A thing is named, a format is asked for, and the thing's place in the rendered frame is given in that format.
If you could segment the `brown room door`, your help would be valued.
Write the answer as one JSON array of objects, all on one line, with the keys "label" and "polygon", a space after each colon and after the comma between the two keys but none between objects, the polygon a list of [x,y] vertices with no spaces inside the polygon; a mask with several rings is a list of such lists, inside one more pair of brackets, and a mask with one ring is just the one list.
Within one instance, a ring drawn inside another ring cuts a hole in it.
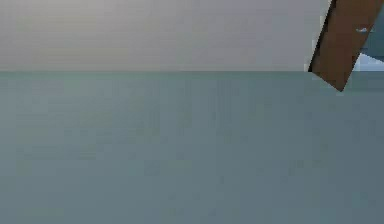
[{"label": "brown room door", "polygon": [[342,92],[384,0],[331,0],[308,71]]}]

